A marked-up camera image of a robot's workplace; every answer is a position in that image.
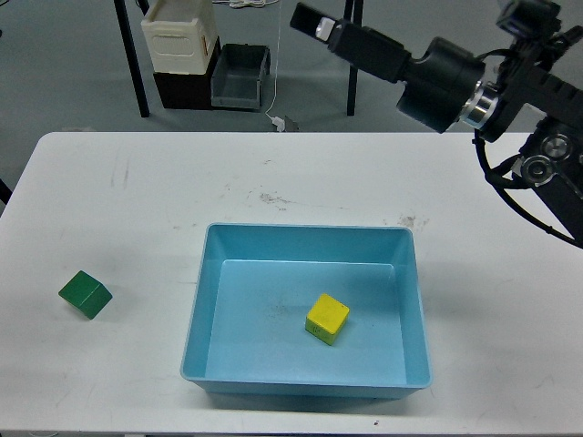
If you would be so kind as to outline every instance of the gray plastic bin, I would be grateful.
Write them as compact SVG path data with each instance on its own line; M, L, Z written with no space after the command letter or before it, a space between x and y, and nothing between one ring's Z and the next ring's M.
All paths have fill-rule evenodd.
M255 109L261 107L261 86L270 73L267 46L226 44L210 80L214 107Z

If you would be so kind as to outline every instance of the gray floor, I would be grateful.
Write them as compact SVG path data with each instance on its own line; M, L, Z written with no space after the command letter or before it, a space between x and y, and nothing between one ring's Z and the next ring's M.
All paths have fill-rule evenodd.
M511 41L495 24L504 1L367 0L363 21L404 43L414 57L423 54L434 36L478 54L507 47ZM272 52L263 110L241 112L164 109L140 29L141 12L127 0L148 94L148 118L138 112L113 2L12 0L0 7L0 178L14 188L38 139L53 131L272 131L263 111L273 98L278 58L271 115L292 118L301 131L428 130L395 109L402 85L366 74L359 75L356 116L347 117L348 66L324 45L290 29L296 3L282 0L262 9L238 10L214 6L223 44L261 44ZM330 15L343 13L343 0L306 3ZM558 3L564 29L583 24L578 0ZM582 64L583 43L557 64L554 73L583 87ZM538 118L523 111L511 130L531 131ZM460 125L453 130L468 128Z

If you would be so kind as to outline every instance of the yellow cube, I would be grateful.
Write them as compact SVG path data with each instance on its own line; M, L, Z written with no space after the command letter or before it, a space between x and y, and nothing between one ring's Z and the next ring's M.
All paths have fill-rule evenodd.
M349 312L346 305L323 293L308 312L306 330L332 346Z

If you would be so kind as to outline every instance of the white storage box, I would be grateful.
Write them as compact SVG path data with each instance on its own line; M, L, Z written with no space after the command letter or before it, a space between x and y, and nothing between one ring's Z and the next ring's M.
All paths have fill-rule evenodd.
M212 0L157 0L142 31L154 71L204 75L218 37Z

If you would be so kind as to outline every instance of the table leg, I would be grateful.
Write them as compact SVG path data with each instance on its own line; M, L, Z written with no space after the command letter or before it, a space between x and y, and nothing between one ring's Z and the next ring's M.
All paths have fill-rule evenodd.
M10 196L12 196L12 191L10 191L10 188L6 186L2 179L0 179L0 201L6 205L8 200L10 200Z
M361 25L363 23L363 8L364 0L346 0L344 5L344 18ZM350 66L350 73L348 76L348 101L346 103L346 115L349 117L354 115L356 107L356 82L358 80L358 68Z
M129 72L131 74L131 80L134 83L134 89L136 91L136 98L138 99L139 114L143 117L149 116L148 100L146 99L146 90L144 89L144 83L142 82L142 76L139 73L138 57L136 55L136 48L134 46L134 39L131 35L131 30L129 28L128 20L128 10L126 9L125 0L114 0L116 6L116 13L118 14L119 30L121 31L121 38L124 42L124 47L126 49L126 57L128 58ZM148 5L146 0L140 0L139 6L144 11L144 8Z

